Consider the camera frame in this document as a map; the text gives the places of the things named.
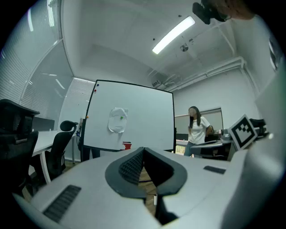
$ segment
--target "pipe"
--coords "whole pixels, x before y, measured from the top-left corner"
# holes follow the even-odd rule
[[[202,81],[202,80],[207,79],[207,78],[208,78],[208,77],[207,77],[206,74],[205,74],[205,77],[202,77],[202,78],[200,78],[200,79],[198,79],[198,78],[193,79],[192,81],[190,81],[190,82],[188,82],[188,83],[186,83],[186,84],[184,84],[184,85],[182,85],[182,86],[178,86],[178,87],[176,87],[176,88],[170,90],[169,92],[173,92],[173,91],[176,91],[176,90],[178,90],[178,89],[182,89],[182,88],[184,88],[184,87],[187,87],[187,86],[189,86],[189,85],[191,85],[191,84],[194,84],[194,83],[196,83],[196,82]]]
[[[227,66],[227,69],[228,68],[233,68],[233,67],[238,67],[238,66],[240,66],[240,68],[241,68],[241,64],[240,63],[230,64],[230,65]],[[208,76],[212,76],[212,75],[216,74],[217,72],[220,73],[221,71],[222,71],[221,69],[213,70],[213,72],[208,72]]]
[[[253,85],[254,85],[256,91],[257,91],[257,94],[259,94],[260,90],[259,90],[259,88],[258,88],[258,86],[257,86],[257,84],[256,84],[256,82],[255,82],[255,80],[254,80],[254,78],[253,78],[253,76],[252,76],[252,74],[251,74],[249,68],[247,67],[246,63],[245,63],[245,65],[244,65],[244,68],[245,68],[247,74],[249,75],[249,77],[250,77],[250,79],[251,79],[251,81],[252,81],[252,83],[253,83]]]
[[[175,84],[175,82],[168,82],[168,83],[166,83],[164,85],[167,86],[168,84]]]
[[[220,71],[220,72],[215,72],[215,73],[209,75],[209,77],[218,75],[218,74],[220,74],[220,73],[228,72],[228,71],[230,71],[230,70],[237,69],[237,68],[238,68],[238,66],[234,66],[234,67],[232,67],[232,68],[228,68],[228,69],[222,70],[222,71]]]
[[[199,74],[197,74],[197,73],[196,73],[196,74],[193,74],[193,75],[191,75],[191,76],[185,78],[185,80],[184,80],[183,82],[179,83],[178,85],[173,85],[173,86],[167,88],[166,90],[167,90],[167,91],[174,91],[174,89],[177,90],[176,88],[180,87],[181,85],[184,85],[184,84],[188,83],[189,81],[193,81],[194,79],[196,79],[196,78],[198,78],[198,77],[200,77],[200,76],[202,76],[202,75],[205,75],[205,74],[208,75],[208,73],[209,73],[209,72],[212,72],[213,70],[216,70],[216,69],[219,69],[219,68],[222,68],[223,70],[224,70],[224,69],[228,69],[228,65],[229,65],[229,64],[231,64],[231,63],[233,63],[233,62],[236,62],[236,61],[239,61],[239,60],[242,62],[242,63],[240,64],[240,67],[241,67],[241,66],[243,67],[243,65],[244,65],[244,59],[243,59],[241,56],[235,57],[235,58],[232,58],[231,60],[228,60],[228,61],[226,61],[226,62],[224,62],[224,63],[222,63],[222,64],[219,64],[219,65],[217,65],[217,66],[215,66],[215,67],[212,67],[212,68],[208,69],[207,71],[201,72],[201,73],[199,73]]]
[[[171,76],[169,76],[169,77],[163,82],[163,84],[166,83],[169,79],[173,78],[175,75],[176,75],[176,74],[172,74]]]
[[[201,33],[198,34],[197,36],[194,36],[192,39],[195,39],[195,38],[197,38],[198,36],[202,35],[203,33],[207,32],[207,31],[210,31],[210,30],[212,30],[212,29],[215,29],[215,28],[221,26],[221,25],[224,24],[224,23],[225,23],[225,21],[224,21],[224,22],[221,22],[221,23],[218,23],[218,24],[214,25],[213,27],[210,27],[210,28],[208,28],[207,30],[201,32]]]
[[[156,73],[153,76],[151,76],[151,78],[153,78],[157,73],[158,73],[158,71],[156,71]]]
[[[227,44],[229,45],[229,47],[231,48],[232,51],[232,56],[235,56],[235,51],[234,48],[232,47],[230,41],[228,40],[228,38],[226,37],[226,35],[223,33],[222,29],[220,28],[220,26],[218,25],[218,29],[219,32],[221,33],[221,35],[223,36],[223,38],[226,40]]]

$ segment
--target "office chair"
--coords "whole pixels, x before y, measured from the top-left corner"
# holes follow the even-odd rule
[[[60,128],[63,132],[60,132],[55,136],[51,151],[45,151],[46,165],[51,180],[61,175],[66,167],[65,164],[62,166],[62,157],[65,153],[64,149],[76,131],[77,124],[78,123],[71,121],[63,121],[60,125]],[[43,178],[39,155],[36,155],[32,158],[31,165],[35,168],[37,175],[40,178]]]
[[[1,185],[21,196],[38,140],[38,131],[32,132],[33,118],[38,114],[8,99],[0,100]]]
[[[265,123],[264,119],[249,119],[249,120],[256,130],[257,137],[267,135],[267,133],[265,133],[266,132],[266,128],[265,128],[266,123]]]

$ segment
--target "white t-shirt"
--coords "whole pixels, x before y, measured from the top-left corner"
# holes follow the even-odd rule
[[[201,117],[200,126],[197,124],[197,120],[193,121],[193,128],[191,128],[191,134],[189,134],[189,142],[194,144],[201,144],[205,142],[206,129],[210,126],[210,123],[205,117]]]

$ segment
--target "chair headrest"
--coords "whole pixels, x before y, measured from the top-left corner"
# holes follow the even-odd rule
[[[253,127],[263,127],[266,125],[264,119],[249,119]]]
[[[40,112],[23,107],[8,99],[0,100],[0,133],[28,134],[33,118]]]
[[[59,126],[62,131],[71,131],[73,127],[75,127],[78,123],[74,123],[72,121],[63,121]]]

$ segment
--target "black cushion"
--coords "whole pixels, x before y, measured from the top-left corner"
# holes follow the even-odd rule
[[[63,121],[59,126],[62,131],[71,131],[73,127],[75,127],[78,123],[74,123],[72,121]]]
[[[32,131],[33,117],[39,112],[8,99],[0,100],[0,173],[1,184],[21,194],[28,176],[29,162],[38,139]]]
[[[253,127],[263,127],[266,125],[264,119],[249,119]]]

